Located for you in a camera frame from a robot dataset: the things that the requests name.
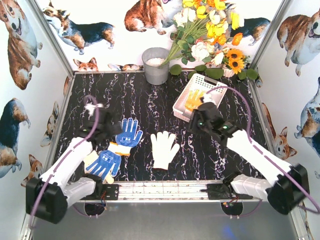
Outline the yellow coated work glove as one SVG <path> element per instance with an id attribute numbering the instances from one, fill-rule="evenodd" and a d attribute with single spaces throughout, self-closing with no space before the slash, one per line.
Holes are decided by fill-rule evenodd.
<path id="1" fill-rule="evenodd" d="M 185 109 L 190 112 L 192 112 L 194 109 L 197 109 L 202 104 L 200 97 L 202 97 L 205 93 L 205 91 L 199 89 L 190 90 L 184 104 Z"/>

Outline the blue dotted glove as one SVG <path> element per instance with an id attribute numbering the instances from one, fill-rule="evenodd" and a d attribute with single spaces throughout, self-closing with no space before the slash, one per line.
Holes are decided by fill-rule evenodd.
<path id="1" fill-rule="evenodd" d="M 109 150 L 103 150 L 98 154 L 98 159 L 92 163 L 90 166 L 86 168 L 86 170 L 89 170 L 90 168 L 93 168 L 93 173 L 97 174 L 98 172 L 105 170 L 103 173 L 103 177 L 105 177 L 108 172 L 111 170 L 111 176 L 115 177 L 118 173 L 118 170 L 121 165 L 122 158 L 120 155 L 117 155 Z"/>
<path id="2" fill-rule="evenodd" d="M 110 142 L 107 150 L 119 156 L 129 156 L 131 149 L 140 143 L 143 136 L 143 131 L 138 127 L 137 119 L 124 118 L 121 122 L 122 133 L 116 135 L 115 142 Z"/>

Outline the white plastic storage basket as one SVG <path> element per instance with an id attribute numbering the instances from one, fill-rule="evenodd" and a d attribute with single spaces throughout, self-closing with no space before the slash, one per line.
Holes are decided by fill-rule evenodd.
<path id="1" fill-rule="evenodd" d="M 218 108 L 225 93 L 227 85 L 195 73 L 182 93 L 174 103 L 173 115 L 178 119 L 189 122 L 194 109 L 197 109 L 202 103 L 212 102 Z"/>

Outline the cream knit glove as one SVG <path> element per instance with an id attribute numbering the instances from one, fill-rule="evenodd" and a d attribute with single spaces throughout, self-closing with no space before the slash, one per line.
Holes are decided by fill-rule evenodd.
<path id="1" fill-rule="evenodd" d="M 180 149 L 180 145 L 175 143 L 176 135 L 168 131 L 158 132 L 150 135 L 153 157 L 153 168 L 168 170 Z"/>

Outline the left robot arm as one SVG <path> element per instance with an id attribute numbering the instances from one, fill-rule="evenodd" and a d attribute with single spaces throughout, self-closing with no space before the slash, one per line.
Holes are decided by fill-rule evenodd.
<path id="1" fill-rule="evenodd" d="M 25 212 L 31 218 L 57 224 L 77 201 L 99 196 L 103 182 L 113 178 L 121 164 L 121 156 L 113 151 L 96 156 L 78 181 L 69 183 L 69 179 L 86 157 L 95 156 L 98 143 L 120 133 L 122 127 L 116 114 L 106 108 L 94 110 L 59 159 L 41 176 L 27 181 Z"/>

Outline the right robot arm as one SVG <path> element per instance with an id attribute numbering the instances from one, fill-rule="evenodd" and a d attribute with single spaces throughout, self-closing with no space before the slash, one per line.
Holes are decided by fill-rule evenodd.
<path id="1" fill-rule="evenodd" d="M 222 181 L 228 193 L 268 201 L 282 215 L 310 195 L 308 173 L 302 165 L 291 165 L 259 145 L 234 121 L 224 120 L 214 103 L 194 109 L 188 129 L 194 134 L 209 134 L 263 175 L 260 179 L 240 172 L 230 174 Z"/>

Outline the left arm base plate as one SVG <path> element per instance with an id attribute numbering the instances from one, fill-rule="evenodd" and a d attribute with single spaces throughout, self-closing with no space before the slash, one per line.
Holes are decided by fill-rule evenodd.
<path id="1" fill-rule="evenodd" d="M 118 184 L 97 184 L 95 186 L 94 192 L 90 195 L 87 195 L 87 196 L 81 198 L 81 200 L 88 200 L 88 201 L 118 200 L 119 188 L 120 188 L 120 186 Z"/>

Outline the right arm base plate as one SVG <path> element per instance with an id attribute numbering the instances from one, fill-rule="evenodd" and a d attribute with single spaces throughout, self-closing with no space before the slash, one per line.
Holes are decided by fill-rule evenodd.
<path id="1" fill-rule="evenodd" d="M 247 194 L 235 193 L 223 183 L 208 183 L 205 189 L 200 192 L 207 193 L 209 200 L 232 200 L 238 197 L 239 200 L 252 200 L 253 197 Z"/>

